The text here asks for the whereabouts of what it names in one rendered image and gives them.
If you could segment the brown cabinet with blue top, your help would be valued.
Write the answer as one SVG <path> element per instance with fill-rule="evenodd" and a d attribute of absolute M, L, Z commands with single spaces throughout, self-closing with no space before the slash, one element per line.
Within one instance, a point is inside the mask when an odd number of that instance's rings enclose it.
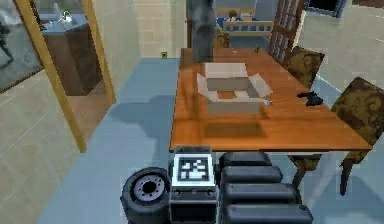
<path fill-rule="evenodd" d="M 74 23 L 61 24 L 54 14 L 41 14 L 42 31 L 67 96 L 88 95 L 102 80 L 88 20 L 72 14 Z"/>

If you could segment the dark framed window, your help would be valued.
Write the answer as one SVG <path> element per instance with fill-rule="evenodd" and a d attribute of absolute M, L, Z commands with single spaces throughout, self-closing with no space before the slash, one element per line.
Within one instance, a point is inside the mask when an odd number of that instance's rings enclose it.
<path fill-rule="evenodd" d="M 340 18 L 347 0 L 305 0 L 305 10 Z"/>

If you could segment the white slatted bed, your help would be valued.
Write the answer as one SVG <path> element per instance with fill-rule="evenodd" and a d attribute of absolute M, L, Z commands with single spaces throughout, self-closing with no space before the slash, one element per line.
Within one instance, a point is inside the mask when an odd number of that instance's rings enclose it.
<path fill-rule="evenodd" d="M 254 18 L 254 8 L 216 8 L 216 27 L 229 36 L 269 38 L 273 21 Z"/>

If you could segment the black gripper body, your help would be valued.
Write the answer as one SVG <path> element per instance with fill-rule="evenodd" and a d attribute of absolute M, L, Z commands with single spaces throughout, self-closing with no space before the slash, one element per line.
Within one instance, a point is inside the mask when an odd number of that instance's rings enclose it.
<path fill-rule="evenodd" d="M 164 168 L 149 167 L 132 174 L 120 197 L 128 224 L 168 224 L 169 190 Z"/>

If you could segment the brown wooden dining table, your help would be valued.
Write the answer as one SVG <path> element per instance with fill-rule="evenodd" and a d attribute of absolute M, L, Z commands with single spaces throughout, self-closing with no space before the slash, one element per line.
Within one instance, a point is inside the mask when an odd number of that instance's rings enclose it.
<path fill-rule="evenodd" d="M 297 95 L 299 81 L 262 50 L 218 48 L 216 62 L 244 62 L 272 89 L 268 106 L 257 114 L 211 115 L 196 87 L 204 66 L 193 61 L 190 48 L 181 50 L 170 146 L 206 145 L 214 151 L 368 152 L 371 146 L 327 106 L 307 107 Z"/>

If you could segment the brown paned room door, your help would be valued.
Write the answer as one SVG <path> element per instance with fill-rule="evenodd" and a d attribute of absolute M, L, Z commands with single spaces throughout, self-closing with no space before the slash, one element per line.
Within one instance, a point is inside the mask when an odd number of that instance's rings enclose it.
<path fill-rule="evenodd" d="M 283 63 L 290 54 L 300 24 L 304 0 L 279 0 L 269 43 L 269 55 Z"/>

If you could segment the small black object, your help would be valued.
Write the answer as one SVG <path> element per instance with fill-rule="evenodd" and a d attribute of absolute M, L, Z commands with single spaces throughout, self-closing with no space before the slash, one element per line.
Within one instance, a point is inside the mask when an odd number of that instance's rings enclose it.
<path fill-rule="evenodd" d="M 310 106 L 317 106 L 317 105 L 321 105 L 323 103 L 323 99 L 320 98 L 315 92 L 311 91 L 311 92 L 307 92 L 307 93 L 299 93 L 297 95 L 298 98 L 306 98 L 307 99 L 307 102 L 306 102 L 306 106 L 307 107 L 310 107 Z"/>

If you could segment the brown patterned dining chair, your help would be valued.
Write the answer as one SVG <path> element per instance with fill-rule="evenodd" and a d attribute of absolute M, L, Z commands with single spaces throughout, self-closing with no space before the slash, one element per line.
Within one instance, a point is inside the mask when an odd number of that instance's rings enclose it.
<path fill-rule="evenodd" d="M 356 77 L 347 86 L 333 104 L 331 111 L 371 146 L 384 132 L 384 90 L 363 78 Z M 341 162 L 340 195 L 345 195 L 353 165 L 359 164 L 367 153 L 351 151 Z M 292 184 L 298 190 L 305 173 L 316 169 L 321 154 L 289 155 L 288 157 L 297 168 Z"/>
<path fill-rule="evenodd" d="M 228 48 L 229 47 L 229 35 L 227 33 L 214 35 L 214 47 L 215 48 Z"/>
<path fill-rule="evenodd" d="M 305 88 L 310 89 L 324 57 L 323 53 L 295 46 L 283 62 L 283 67 Z"/>

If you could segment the open white cardboard box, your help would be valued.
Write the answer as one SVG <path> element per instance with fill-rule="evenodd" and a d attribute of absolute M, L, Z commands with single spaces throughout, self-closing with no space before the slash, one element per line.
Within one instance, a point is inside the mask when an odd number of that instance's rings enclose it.
<path fill-rule="evenodd" d="M 245 63 L 206 63 L 197 87 L 211 114 L 256 114 L 273 93 L 258 73 L 248 75 Z"/>

